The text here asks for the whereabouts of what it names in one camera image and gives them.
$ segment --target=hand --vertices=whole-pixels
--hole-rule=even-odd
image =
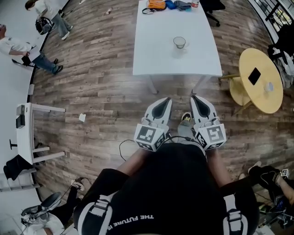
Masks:
[[[29,56],[29,51],[24,51],[23,56]]]

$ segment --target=white table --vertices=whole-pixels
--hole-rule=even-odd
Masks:
[[[169,10],[142,13],[146,0],[139,1],[133,75],[146,76],[156,94],[152,75],[195,74],[200,77],[195,93],[211,77],[221,77],[221,63],[210,25],[201,4],[197,11]],[[175,53],[174,37],[186,40],[185,53]]]
[[[34,148],[34,113],[33,111],[41,112],[65,112],[64,108],[55,108],[44,105],[37,105],[32,103],[26,103],[24,108],[25,126],[17,129],[17,149],[18,154],[22,156],[28,163],[33,164],[35,162],[41,162],[55,157],[61,157],[65,155],[65,152],[54,153],[43,157],[34,158],[34,152],[47,151],[50,147]]]

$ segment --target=chair leg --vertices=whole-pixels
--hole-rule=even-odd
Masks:
[[[216,19],[214,16],[208,14],[207,12],[205,13],[205,15],[206,15],[207,18],[210,18],[210,19],[214,20],[214,21],[216,22],[216,25],[217,25],[217,26],[220,26],[220,22],[219,22],[219,20]]]

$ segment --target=person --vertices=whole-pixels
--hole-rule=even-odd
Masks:
[[[6,36],[6,25],[0,24],[0,51],[4,55],[14,56],[22,56],[22,58],[26,57],[28,59],[30,50],[32,49],[31,44],[27,42],[23,42],[19,39],[7,37]],[[40,51],[40,55],[35,58],[32,63],[36,66],[52,73],[57,74],[62,71],[63,66],[57,66],[58,59],[55,59],[54,62],[50,62],[48,58],[44,55],[43,52]]]
[[[45,17],[51,20],[58,28],[59,36],[62,40],[65,40],[69,36],[69,31],[73,26],[70,25],[65,19],[59,15],[59,6],[52,2],[52,0],[28,0],[25,4],[25,8],[29,11],[35,7],[39,17]]]
[[[240,179],[244,179],[245,174],[240,175]],[[264,214],[269,213],[269,222],[279,218],[278,223],[283,229],[293,225],[292,217],[294,216],[294,180],[285,178],[280,174],[280,170],[272,166],[261,167],[258,161],[248,169],[248,180],[251,186],[259,184],[267,189],[273,206],[266,203],[260,203],[260,211]]]
[[[84,191],[85,187],[81,182],[72,180],[66,204],[56,207],[48,212],[48,219],[45,223],[30,223],[23,226],[23,235],[60,235],[65,230],[64,226],[73,215],[74,208],[81,202],[77,198],[78,190]]]
[[[178,133],[195,140],[190,121],[191,114],[185,113]],[[116,170],[103,169],[73,213],[80,234],[99,234],[102,226],[95,219],[80,219],[100,195],[113,193],[107,235],[221,235],[228,216],[224,196],[232,194],[248,220],[246,234],[258,225],[256,198],[246,179],[232,182],[216,149],[205,152],[199,143],[185,139],[164,143],[156,152],[140,148]]]
[[[292,206],[294,204],[294,180],[283,179],[280,170],[272,166],[261,167],[261,164],[258,161],[248,169],[251,185],[260,184],[263,188],[267,189],[275,205],[286,198],[288,205]],[[243,179],[245,177],[245,174],[242,173],[239,178]]]

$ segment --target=phone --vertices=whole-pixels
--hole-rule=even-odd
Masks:
[[[260,72],[258,71],[257,68],[254,68],[252,73],[249,75],[248,79],[252,83],[252,85],[255,85],[259,77],[260,77]]]

